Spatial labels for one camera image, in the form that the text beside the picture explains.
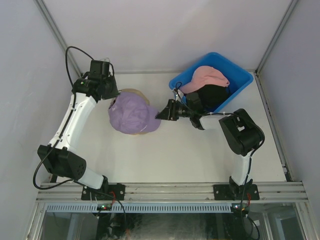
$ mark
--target cap brim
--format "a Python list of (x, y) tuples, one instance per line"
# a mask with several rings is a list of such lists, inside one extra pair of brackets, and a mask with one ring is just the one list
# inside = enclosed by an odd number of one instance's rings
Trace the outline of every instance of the cap brim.
[(156, 119), (156, 115), (159, 113), (159, 111), (152, 106), (148, 106), (148, 110), (149, 110), (149, 121), (146, 128), (141, 131), (142, 133), (154, 132), (159, 128), (161, 123), (160, 119)]

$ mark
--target metal rod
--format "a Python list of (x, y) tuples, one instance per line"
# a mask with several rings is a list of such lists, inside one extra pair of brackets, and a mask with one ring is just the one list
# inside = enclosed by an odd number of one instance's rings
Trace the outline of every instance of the metal rod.
[(285, 167), (287, 168), (290, 180), (294, 181), (295, 180), (294, 172), (293, 172), (293, 169), (292, 169), (290, 163), (287, 161), (286, 154), (285, 154), (285, 151), (283, 148), (283, 144), (281, 143), (281, 140), (280, 140), (277, 128), (276, 128), (276, 124), (274, 122), (274, 118), (273, 118), (272, 113), (270, 111), (268, 99), (265, 95), (265, 91), (264, 91), (259, 74), (256, 74), (255, 80), (256, 80), (256, 84), (257, 84), (257, 87), (258, 87), (258, 90), (259, 90), (259, 93), (260, 93), (260, 96), (262, 99), (262, 103), (263, 103), (263, 106), (264, 106), (264, 109), (266, 112), (266, 117), (268, 118), (268, 122), (269, 122), (270, 129), (271, 129), (271, 132), (273, 135), (276, 149), (279, 154), (280, 161), (281, 161), (282, 165), (285, 165)]
[(313, 212), (309, 211), (310, 204), (308, 202), (301, 202), (296, 203), (295, 207), (305, 238), (307, 240), (319, 240), (319, 226), (314, 218)]
[[(237, 200), (215, 200), (213, 185), (221, 183), (123, 183), (123, 203), (238, 203)], [(252, 203), (307, 202), (302, 182), (255, 182), (260, 200)], [(37, 203), (90, 203), (81, 200), (82, 186), (66, 183), (38, 193)]]
[[(63, 51), (63, 53), (65, 53), (68, 45), (64, 39), (64, 37), (62, 36), (61, 32), (59, 31), (59, 28), (56, 24), (56, 22), (54, 21), (53, 17), (51, 16), (46, 4), (44, 3), (43, 0), (33, 0), (34, 3), (36, 4), (36, 6), (38, 7), (39, 11), (41, 12), (41, 15), (43, 16), (45, 22), (48, 24), (51, 32), (54, 35), (54, 38), (56, 39), (57, 43), (59, 44), (61, 50)], [(74, 58), (74, 56), (72, 55), (71, 52), (69, 52), (68, 54), (68, 59), (69, 62), (72, 66), (72, 68), (74, 69), (74, 71), (76, 72), (76, 74), (78, 75), (78, 77), (81, 76), (81, 70)]]
[(275, 45), (276, 45), (281, 33), (285, 29), (285, 27), (286, 27), (286, 25), (288, 23), (288, 20), (290, 19), (291, 15), (294, 12), (294, 10), (295, 10), (295, 8), (296, 8), (296, 6), (297, 6), (299, 1), (300, 0), (291, 0), (291, 2), (289, 4), (284, 16), (282, 17), (282, 20), (281, 20), (278, 28), (276, 29), (276, 31), (275, 31), (275, 33), (274, 33), (274, 35), (273, 35), (268, 47), (266, 48), (266, 50), (265, 50), (265, 52), (263, 54), (263, 57), (262, 57), (259, 65), (258, 65), (258, 67), (257, 67), (257, 69), (255, 71), (257, 74), (259, 74), (261, 72), (262, 68), (264, 67), (264, 65), (265, 65), (270, 53), (274, 49), (274, 47), (275, 47)]

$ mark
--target white floor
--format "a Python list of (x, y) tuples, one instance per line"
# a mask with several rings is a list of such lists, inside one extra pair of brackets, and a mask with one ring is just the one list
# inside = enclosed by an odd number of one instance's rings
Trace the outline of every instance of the white floor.
[[(118, 89), (135, 88), (162, 110), (173, 97), (169, 81), (177, 73), (119, 74)], [(188, 118), (162, 121), (159, 129), (145, 135), (126, 135), (109, 123), (110, 100), (100, 101), (84, 126), (78, 154), (89, 168), (111, 183), (202, 183), (228, 182), (234, 153), (218, 119), (215, 130), (195, 129)], [(244, 108), (262, 128), (264, 145), (254, 154), (251, 174), (255, 182), (285, 181), (276, 145), (255, 81), (223, 111)]]

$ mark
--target metal bracket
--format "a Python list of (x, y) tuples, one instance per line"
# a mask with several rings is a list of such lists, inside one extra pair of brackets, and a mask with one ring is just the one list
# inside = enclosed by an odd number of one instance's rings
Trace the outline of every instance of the metal bracket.
[[(245, 188), (245, 192), (251, 195), (251, 200), (260, 200), (258, 186), (251, 184)], [(236, 197), (232, 194), (229, 184), (215, 184), (213, 185), (214, 200), (226, 201), (226, 200), (241, 200), (242, 193)], [(243, 200), (248, 200), (247, 194), (244, 194)]]
[[(125, 199), (125, 192), (126, 192), (126, 186), (120, 183), (117, 184), (109, 184), (108, 186), (108, 192), (106, 194), (113, 196), (119, 200), (123, 201)], [(83, 201), (100, 201), (100, 200), (106, 200), (106, 201), (112, 201), (114, 198), (110, 196), (106, 196), (103, 194), (99, 194), (96, 191), (91, 190), (89, 187), (83, 187), (82, 194), (81, 194), (81, 200)]]
[[(56, 183), (43, 183), (50, 187)], [(203, 183), (123, 183), (126, 203), (239, 203), (238, 200), (215, 199), (213, 186), (221, 182)], [(260, 200), (251, 203), (297, 203), (308, 202), (302, 182), (256, 182)], [(49, 190), (41, 190), (37, 203), (91, 203), (81, 200), (83, 187), (76, 183), (65, 183)]]

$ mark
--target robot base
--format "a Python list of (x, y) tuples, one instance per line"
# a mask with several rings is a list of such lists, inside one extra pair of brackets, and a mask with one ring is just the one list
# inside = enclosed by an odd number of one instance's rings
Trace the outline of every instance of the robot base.
[(214, 200), (226, 201), (226, 200), (249, 200), (248, 194), (251, 196), (251, 200), (259, 200), (259, 191), (256, 184), (252, 184), (252, 180), (247, 182), (245, 186), (245, 193), (243, 195), (244, 186), (237, 186), (234, 184), (215, 184), (213, 185)]
[[(120, 183), (117, 184), (109, 184), (107, 191), (104, 193), (111, 195), (119, 200), (119, 201), (123, 201), (125, 199), (125, 191), (126, 191), (126, 186)], [(81, 200), (83, 201), (101, 201), (101, 200), (106, 200), (106, 201), (112, 201), (114, 200), (112, 197), (110, 196), (106, 196), (103, 194), (99, 194), (97, 193), (96, 189), (91, 189), (90, 187), (84, 188), (82, 189), (82, 194), (81, 194)]]

